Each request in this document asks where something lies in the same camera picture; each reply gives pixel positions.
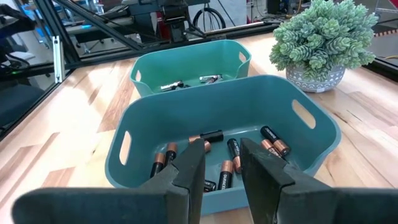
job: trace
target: wooden table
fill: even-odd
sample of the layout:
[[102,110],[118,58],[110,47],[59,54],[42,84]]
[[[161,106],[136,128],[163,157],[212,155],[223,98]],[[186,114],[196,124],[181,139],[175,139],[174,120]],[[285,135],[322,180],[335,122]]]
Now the wooden table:
[[[252,53],[250,75],[285,76],[269,61],[272,34],[239,41]],[[18,196],[38,187],[111,187],[104,174],[109,145],[123,109],[139,98],[129,79],[134,60],[76,70],[0,142],[0,223],[10,222]],[[316,178],[334,187],[398,187],[397,84],[359,68],[336,89],[310,96],[343,132]],[[201,223],[252,221],[243,208]]]

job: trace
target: red component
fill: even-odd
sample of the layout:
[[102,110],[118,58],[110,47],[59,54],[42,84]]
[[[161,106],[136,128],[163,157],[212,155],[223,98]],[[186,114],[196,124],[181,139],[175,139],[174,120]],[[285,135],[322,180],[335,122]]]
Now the red component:
[[390,0],[390,2],[398,9],[398,0]]
[[156,12],[156,17],[160,36],[162,39],[170,40],[170,30],[169,27],[163,22],[163,14],[161,12]]

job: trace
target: bin handle cutout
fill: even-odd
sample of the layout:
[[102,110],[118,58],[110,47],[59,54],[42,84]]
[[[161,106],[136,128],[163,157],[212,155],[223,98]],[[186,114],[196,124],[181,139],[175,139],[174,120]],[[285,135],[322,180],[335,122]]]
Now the bin handle cutout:
[[139,72],[139,70],[136,73],[136,81],[137,82],[141,81],[141,72]]
[[242,52],[239,52],[239,59],[242,63],[246,62],[246,56]]
[[120,163],[123,165],[126,165],[127,157],[130,151],[130,146],[131,146],[131,135],[128,131],[126,131],[124,133],[124,138],[119,153]]
[[305,107],[299,103],[297,100],[293,100],[292,102],[292,108],[293,111],[301,118],[302,121],[311,129],[314,129],[315,126],[317,125],[317,122],[315,121],[315,118],[312,116],[312,114],[305,109]]

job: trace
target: copper battery top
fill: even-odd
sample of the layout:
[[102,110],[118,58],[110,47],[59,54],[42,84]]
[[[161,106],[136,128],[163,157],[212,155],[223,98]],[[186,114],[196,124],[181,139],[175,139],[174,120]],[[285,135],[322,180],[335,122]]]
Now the copper battery top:
[[283,156],[290,152],[290,148],[282,140],[276,140],[274,146]]
[[157,153],[156,155],[155,155],[155,162],[159,162],[159,163],[162,163],[162,164],[164,164],[164,159],[165,159],[165,156],[164,156],[164,154],[163,153]]
[[270,149],[270,148],[274,147],[274,145],[273,145],[273,144],[271,143],[271,141],[268,140],[268,139],[262,140],[262,141],[261,141],[261,146],[262,146],[264,149]]
[[234,158],[234,166],[235,166],[235,171],[240,174],[242,170],[241,170],[241,158],[239,156],[236,156]]
[[192,136],[192,137],[189,137],[189,139],[188,139],[188,141],[189,141],[189,144],[193,143],[193,142],[194,142],[194,140],[196,140],[196,139],[198,139],[198,138],[200,138],[200,136],[199,136],[199,135],[197,135],[197,136]]
[[232,161],[224,161],[223,164],[221,165],[221,171],[227,171],[232,173],[233,171],[233,166],[234,164],[232,163]]
[[208,141],[205,141],[205,153],[210,152],[211,144]]
[[175,143],[175,142],[170,142],[170,143],[167,145],[167,150],[168,150],[168,151],[177,152],[177,143]]

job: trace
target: potted plant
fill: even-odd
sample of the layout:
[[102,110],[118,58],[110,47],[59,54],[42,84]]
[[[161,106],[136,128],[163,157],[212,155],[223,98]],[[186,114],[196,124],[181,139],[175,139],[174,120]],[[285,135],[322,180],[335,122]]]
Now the potted plant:
[[362,4],[353,0],[312,0],[311,7],[274,31],[277,44],[269,56],[278,70],[303,91],[331,90],[345,69],[371,63],[376,57],[366,50],[377,23]]

